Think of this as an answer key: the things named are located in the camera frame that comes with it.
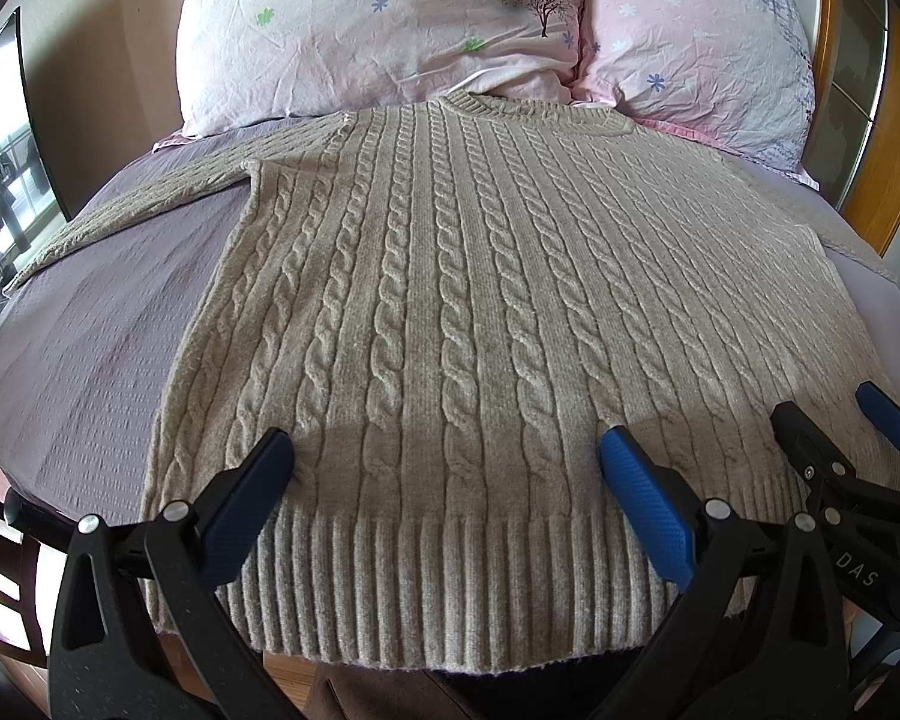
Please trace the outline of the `wooden headboard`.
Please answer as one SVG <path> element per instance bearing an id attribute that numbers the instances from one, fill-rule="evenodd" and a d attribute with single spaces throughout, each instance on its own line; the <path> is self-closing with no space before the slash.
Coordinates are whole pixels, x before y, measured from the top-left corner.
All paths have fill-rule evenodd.
<path id="1" fill-rule="evenodd" d="M 816 114 L 803 164 L 860 238 L 886 254 L 900 227 L 899 0 L 797 0 Z"/>

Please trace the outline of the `pink floral pillow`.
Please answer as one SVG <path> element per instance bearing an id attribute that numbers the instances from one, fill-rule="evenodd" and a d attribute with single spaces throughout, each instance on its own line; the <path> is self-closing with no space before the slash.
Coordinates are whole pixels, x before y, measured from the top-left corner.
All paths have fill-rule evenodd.
<path id="1" fill-rule="evenodd" d="M 572 96 L 809 179 L 816 94 L 795 0 L 585 0 Z"/>

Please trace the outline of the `beige cable knit sweater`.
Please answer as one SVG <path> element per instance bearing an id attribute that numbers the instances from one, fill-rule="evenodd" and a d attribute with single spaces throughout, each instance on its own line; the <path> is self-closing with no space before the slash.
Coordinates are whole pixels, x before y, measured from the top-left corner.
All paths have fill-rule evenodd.
<path id="1" fill-rule="evenodd" d="M 642 644 L 667 589 L 601 481 L 626 426 L 697 494 L 782 522 L 795 401 L 873 483 L 877 350 L 831 216 L 598 107 L 455 93 L 226 146 L 87 213 L 37 257 L 248 187 L 178 346 L 141 507 L 244 460 L 297 468 L 224 590 L 252 647 L 364 667 L 521 670 Z"/>

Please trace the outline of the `window with frame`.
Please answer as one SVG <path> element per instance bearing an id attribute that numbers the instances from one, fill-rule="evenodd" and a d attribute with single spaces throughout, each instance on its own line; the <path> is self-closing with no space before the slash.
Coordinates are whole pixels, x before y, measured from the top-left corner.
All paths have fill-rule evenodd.
<path id="1" fill-rule="evenodd" d="M 0 29 L 0 309 L 9 283 L 67 219 L 32 125 L 13 11 Z"/>

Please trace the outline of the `white floral pillow with tree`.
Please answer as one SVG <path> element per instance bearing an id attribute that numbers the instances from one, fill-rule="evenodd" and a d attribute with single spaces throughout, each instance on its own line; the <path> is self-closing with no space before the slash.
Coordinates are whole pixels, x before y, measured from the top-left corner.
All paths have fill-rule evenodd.
<path id="1" fill-rule="evenodd" d="M 178 133 L 422 103 L 564 103 L 580 0 L 183 0 Z"/>

